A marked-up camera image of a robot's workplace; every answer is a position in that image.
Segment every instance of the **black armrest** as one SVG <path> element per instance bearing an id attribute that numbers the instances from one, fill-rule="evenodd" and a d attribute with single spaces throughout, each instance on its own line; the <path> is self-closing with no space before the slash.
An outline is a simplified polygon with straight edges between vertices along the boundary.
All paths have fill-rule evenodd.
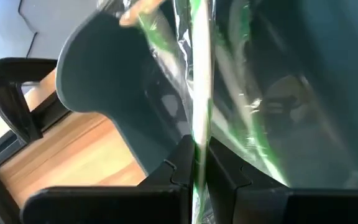
<path id="1" fill-rule="evenodd" d="M 42 132 L 34 123 L 21 85 L 41 81 L 56 64 L 56 60 L 50 59 L 0 59 L 0 117 L 25 143 L 42 138 Z"/>

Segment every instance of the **black handle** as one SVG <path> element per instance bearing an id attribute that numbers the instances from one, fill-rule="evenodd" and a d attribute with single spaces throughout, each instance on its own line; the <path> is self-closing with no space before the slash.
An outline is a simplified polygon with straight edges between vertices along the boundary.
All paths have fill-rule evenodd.
<path id="1" fill-rule="evenodd" d="M 21 86 L 41 81 L 56 64 L 56 60 L 50 59 L 0 59 L 0 117 L 25 143 L 42 138 L 42 132 L 34 123 Z"/>

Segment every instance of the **wooden panel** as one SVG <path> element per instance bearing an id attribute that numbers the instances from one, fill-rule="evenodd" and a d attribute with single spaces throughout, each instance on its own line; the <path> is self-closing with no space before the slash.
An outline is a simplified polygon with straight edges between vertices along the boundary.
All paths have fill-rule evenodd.
<path id="1" fill-rule="evenodd" d="M 137 185 L 145 178 L 112 122 L 73 113 L 0 167 L 19 206 L 53 185 Z"/>

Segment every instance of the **green stripe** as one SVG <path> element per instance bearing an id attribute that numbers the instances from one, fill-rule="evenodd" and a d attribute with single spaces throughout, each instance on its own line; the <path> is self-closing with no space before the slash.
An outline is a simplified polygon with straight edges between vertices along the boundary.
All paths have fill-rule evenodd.
<path id="1" fill-rule="evenodd" d="M 152 16 L 145 14 L 139 15 L 139 24 L 142 30 L 145 32 L 147 41 L 159 49 L 173 52 L 172 46 L 170 46 L 170 44 L 164 38 L 162 30 L 160 30 L 158 27 L 153 27 L 156 26 L 158 22 L 153 22 L 154 20 L 155 19 L 153 19 Z"/>
<path id="2" fill-rule="evenodd" d="M 191 6 L 191 20 L 193 21 L 195 18 L 195 15 L 198 11 L 198 8 L 200 8 L 201 0 L 190 0 L 190 6 Z"/>
<path id="3" fill-rule="evenodd" d="M 223 35 L 219 32 L 218 27 L 215 28 L 215 34 L 214 36 L 216 44 L 221 46 L 225 52 L 227 54 L 230 54 L 229 49 L 226 45 L 226 42 L 224 40 Z M 260 150 L 261 152 L 258 152 L 259 157 L 261 156 L 265 156 L 266 159 L 276 168 L 276 170 L 278 170 L 278 173 L 281 175 L 282 178 L 284 178 L 282 171 L 280 170 L 280 163 L 278 160 L 277 155 L 274 153 L 274 151 L 272 150 L 272 148 L 270 147 L 269 141 L 265 135 L 265 131 L 263 129 L 263 126 L 260 125 L 259 122 L 259 115 L 257 113 L 251 114 L 251 123 L 247 124 L 247 121 L 245 122 L 245 128 L 247 128 L 248 133 L 250 134 L 250 136 L 252 138 L 254 138 L 254 147 L 256 147 L 258 150 Z"/>

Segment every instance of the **clear plastic wrap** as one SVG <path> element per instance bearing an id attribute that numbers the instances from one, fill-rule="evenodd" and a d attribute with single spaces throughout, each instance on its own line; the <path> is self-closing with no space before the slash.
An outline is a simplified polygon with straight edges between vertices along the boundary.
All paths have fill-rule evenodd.
<path id="1" fill-rule="evenodd" d="M 269 55 L 283 47 L 278 35 L 263 17 L 251 35 L 255 17 L 249 0 L 172 0 L 175 29 L 158 9 L 162 2 L 106 0 L 99 8 L 120 19 L 122 26 L 142 29 L 155 61 L 180 97 L 198 145 L 194 220 L 201 221 L 203 198 L 209 198 L 204 162 L 210 135 L 290 187 L 358 186 L 358 169 L 307 80 Z M 330 166 L 335 169 L 326 173 Z M 204 214 L 204 223 L 213 220 L 211 212 Z"/>

